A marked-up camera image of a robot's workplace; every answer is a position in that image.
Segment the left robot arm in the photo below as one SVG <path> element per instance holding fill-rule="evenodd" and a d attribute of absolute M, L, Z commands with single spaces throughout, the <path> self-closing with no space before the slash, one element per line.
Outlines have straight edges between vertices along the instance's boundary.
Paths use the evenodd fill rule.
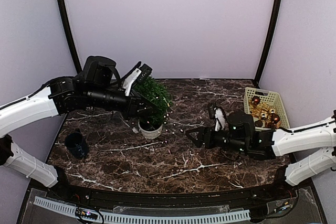
<path fill-rule="evenodd" d="M 90 56 L 76 76 L 51 79 L 34 93 L 2 106 L 1 165 L 53 188 L 61 200 L 71 200 L 74 189 L 67 184 L 63 169 L 25 152 L 12 140 L 10 133 L 42 119 L 89 107 L 119 111 L 126 120 L 146 117 L 156 111 L 156 105 L 133 87 L 142 84 L 151 73 L 151 67 L 138 62 L 120 77 L 114 60 Z"/>

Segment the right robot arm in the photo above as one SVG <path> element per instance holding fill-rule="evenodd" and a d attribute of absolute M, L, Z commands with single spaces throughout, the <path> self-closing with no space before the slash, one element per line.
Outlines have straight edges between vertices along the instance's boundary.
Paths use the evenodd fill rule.
<path fill-rule="evenodd" d="M 268 195 L 273 200 L 287 193 L 288 184 L 295 186 L 327 169 L 335 169 L 334 115 L 302 127 L 264 131 L 257 131 L 253 116 L 241 110 L 228 116 L 213 112 L 211 117 L 215 121 L 214 127 L 198 127 L 185 132 L 196 147 L 220 147 L 259 161 L 316 150 L 306 158 L 277 170 L 276 182 L 268 187 Z"/>

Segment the small green christmas tree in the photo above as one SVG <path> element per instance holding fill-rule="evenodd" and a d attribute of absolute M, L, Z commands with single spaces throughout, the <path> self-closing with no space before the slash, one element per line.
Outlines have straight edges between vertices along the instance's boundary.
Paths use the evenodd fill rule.
<path fill-rule="evenodd" d="M 138 125 L 142 135 L 153 140 L 162 133 L 167 112 L 172 105 L 172 97 L 165 84 L 152 76 L 149 76 L 142 84 L 137 84 L 134 89 L 148 100 L 152 107 L 149 114 L 139 117 Z"/>

